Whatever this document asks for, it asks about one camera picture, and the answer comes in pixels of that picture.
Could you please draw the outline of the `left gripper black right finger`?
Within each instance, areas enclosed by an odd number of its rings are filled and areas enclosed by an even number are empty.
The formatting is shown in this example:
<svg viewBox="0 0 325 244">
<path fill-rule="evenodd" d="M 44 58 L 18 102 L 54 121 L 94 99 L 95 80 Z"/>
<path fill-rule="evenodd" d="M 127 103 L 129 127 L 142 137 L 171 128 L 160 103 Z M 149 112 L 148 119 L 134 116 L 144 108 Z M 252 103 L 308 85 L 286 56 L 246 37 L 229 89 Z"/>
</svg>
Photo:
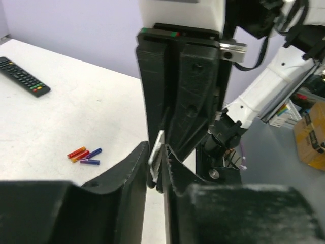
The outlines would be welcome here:
<svg viewBox="0 0 325 244">
<path fill-rule="evenodd" d="M 162 149 L 167 243 L 322 243 L 322 226 L 296 189 L 216 184 Z"/>
</svg>

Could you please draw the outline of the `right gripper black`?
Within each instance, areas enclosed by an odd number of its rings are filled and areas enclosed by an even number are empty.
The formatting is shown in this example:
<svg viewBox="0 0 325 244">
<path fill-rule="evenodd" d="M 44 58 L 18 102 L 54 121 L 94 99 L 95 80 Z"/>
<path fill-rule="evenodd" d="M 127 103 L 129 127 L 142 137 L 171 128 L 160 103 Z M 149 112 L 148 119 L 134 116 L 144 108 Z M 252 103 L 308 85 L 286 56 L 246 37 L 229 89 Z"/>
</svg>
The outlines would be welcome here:
<svg viewBox="0 0 325 244">
<path fill-rule="evenodd" d="M 229 117 L 222 108 L 229 73 L 225 67 L 243 61 L 247 46 L 221 40 L 218 31 L 156 23 L 138 33 L 136 50 L 145 100 L 149 152 L 174 111 L 166 144 L 183 161 L 205 136 L 211 106 L 204 102 L 217 94 L 216 120 Z"/>
</svg>

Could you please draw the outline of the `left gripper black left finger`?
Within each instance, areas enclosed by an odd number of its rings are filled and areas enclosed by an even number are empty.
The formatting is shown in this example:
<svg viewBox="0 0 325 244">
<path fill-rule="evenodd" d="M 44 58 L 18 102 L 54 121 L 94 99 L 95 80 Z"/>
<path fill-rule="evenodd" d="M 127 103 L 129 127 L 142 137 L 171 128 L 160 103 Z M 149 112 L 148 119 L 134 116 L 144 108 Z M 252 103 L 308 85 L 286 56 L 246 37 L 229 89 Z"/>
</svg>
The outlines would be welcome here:
<svg viewBox="0 0 325 244">
<path fill-rule="evenodd" d="M 77 186 L 69 181 L 1 182 L 1 243 L 140 243 L 148 142 Z"/>
</svg>

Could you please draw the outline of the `white battery cover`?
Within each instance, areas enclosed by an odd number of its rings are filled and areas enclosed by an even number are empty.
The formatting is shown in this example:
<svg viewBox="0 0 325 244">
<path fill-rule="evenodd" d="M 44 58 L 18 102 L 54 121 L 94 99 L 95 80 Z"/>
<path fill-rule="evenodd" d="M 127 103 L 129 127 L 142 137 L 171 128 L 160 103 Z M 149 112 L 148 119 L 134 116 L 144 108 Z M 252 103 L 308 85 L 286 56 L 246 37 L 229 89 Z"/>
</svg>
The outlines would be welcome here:
<svg viewBox="0 0 325 244">
<path fill-rule="evenodd" d="M 160 130 L 148 160 L 149 171 L 152 176 L 152 181 L 154 183 L 157 183 L 158 180 L 159 167 L 162 159 L 162 147 L 164 144 L 165 144 L 165 131 Z"/>
</svg>

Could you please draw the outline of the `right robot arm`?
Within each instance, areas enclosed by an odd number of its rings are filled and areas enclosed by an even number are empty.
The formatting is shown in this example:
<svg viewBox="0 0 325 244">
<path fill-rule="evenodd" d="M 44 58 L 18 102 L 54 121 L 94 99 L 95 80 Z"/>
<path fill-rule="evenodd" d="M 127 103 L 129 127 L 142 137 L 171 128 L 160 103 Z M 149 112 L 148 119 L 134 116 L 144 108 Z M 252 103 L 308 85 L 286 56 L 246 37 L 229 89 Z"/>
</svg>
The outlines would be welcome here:
<svg viewBox="0 0 325 244">
<path fill-rule="evenodd" d="M 140 70 L 151 156 L 147 184 L 162 190 L 159 151 L 168 145 L 179 161 L 195 150 L 196 172 L 213 180 L 223 155 L 236 147 L 270 103 L 324 63 L 324 1 L 139 1 L 143 28 L 136 55 Z M 247 46 L 236 29 L 262 40 L 255 67 L 269 40 L 285 43 L 257 78 L 224 105 L 232 68 Z"/>
</svg>

